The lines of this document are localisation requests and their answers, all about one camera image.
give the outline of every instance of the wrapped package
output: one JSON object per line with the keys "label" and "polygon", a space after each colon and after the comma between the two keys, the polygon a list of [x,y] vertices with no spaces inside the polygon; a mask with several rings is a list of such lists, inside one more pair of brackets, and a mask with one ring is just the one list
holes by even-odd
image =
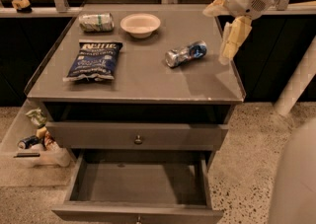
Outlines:
{"label": "wrapped package", "polygon": [[115,27],[111,13],[79,16],[79,25],[84,32],[109,32]]}
{"label": "wrapped package", "polygon": [[79,43],[79,53],[63,81],[114,79],[122,43],[98,40],[79,40]]}

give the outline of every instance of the blue snack bag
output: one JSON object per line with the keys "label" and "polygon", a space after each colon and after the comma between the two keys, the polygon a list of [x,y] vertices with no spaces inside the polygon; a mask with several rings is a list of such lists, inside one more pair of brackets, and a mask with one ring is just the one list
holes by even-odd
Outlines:
{"label": "blue snack bag", "polygon": [[79,43],[79,53],[63,81],[114,79],[122,43],[97,40],[79,40]]}

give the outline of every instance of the speckled floor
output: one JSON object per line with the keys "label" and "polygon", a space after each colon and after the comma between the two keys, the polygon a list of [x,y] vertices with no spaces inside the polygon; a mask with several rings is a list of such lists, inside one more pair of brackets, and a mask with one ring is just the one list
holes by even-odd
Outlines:
{"label": "speckled floor", "polygon": [[[0,108],[0,141],[18,110]],[[224,210],[219,224],[267,223],[282,148],[295,128],[315,116],[316,103],[298,103],[287,116],[270,103],[236,107],[209,171],[213,208]],[[27,169],[0,153],[0,223],[65,223],[49,209],[62,202],[73,167]]]}

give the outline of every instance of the closed drawer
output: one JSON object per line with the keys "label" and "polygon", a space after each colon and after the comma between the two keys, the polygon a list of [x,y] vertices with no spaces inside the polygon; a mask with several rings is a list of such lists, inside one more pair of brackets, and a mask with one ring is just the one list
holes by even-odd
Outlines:
{"label": "closed drawer", "polygon": [[212,224],[202,152],[83,150],[63,204],[64,220],[118,224]]}
{"label": "closed drawer", "polygon": [[217,150],[227,125],[183,123],[49,122],[58,144],[71,148]]}

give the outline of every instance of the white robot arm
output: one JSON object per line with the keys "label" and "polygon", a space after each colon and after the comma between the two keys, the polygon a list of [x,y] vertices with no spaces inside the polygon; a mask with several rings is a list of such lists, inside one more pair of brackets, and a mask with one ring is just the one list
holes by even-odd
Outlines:
{"label": "white robot arm", "polygon": [[235,17],[235,21],[226,23],[224,28],[221,63],[226,64],[235,56],[252,29],[252,20],[260,18],[274,3],[275,0],[214,0],[203,10],[209,17],[218,16],[222,11]]}

